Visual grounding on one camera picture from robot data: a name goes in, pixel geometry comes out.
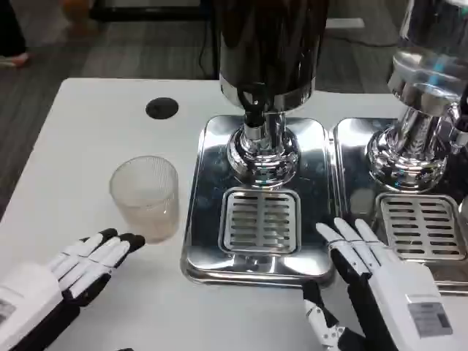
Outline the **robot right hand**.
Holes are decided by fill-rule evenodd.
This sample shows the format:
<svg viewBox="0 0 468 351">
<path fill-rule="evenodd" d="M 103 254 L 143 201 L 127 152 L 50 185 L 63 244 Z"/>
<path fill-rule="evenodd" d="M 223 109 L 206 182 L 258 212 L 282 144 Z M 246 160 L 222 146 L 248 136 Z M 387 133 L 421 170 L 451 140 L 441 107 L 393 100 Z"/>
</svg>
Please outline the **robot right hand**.
<svg viewBox="0 0 468 351">
<path fill-rule="evenodd" d="M 302 284 L 308 320 L 323 350 L 466 350 L 429 268 L 401 260 L 362 219 L 350 226 L 318 222 L 329 257 L 347 283 L 361 332 L 343 326 L 326 307 L 318 283 Z"/>
</svg>

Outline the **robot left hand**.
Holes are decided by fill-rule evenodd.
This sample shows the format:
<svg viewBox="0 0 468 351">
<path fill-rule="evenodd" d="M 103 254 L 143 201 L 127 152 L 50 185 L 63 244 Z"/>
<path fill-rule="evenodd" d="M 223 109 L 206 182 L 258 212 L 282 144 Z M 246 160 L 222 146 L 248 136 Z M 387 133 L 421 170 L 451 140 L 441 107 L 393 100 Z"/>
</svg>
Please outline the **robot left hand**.
<svg viewBox="0 0 468 351">
<path fill-rule="evenodd" d="M 1 349 L 46 350 L 146 240 L 108 228 L 81 238 L 45 265 L 24 263 L 1 281 Z"/>
</svg>

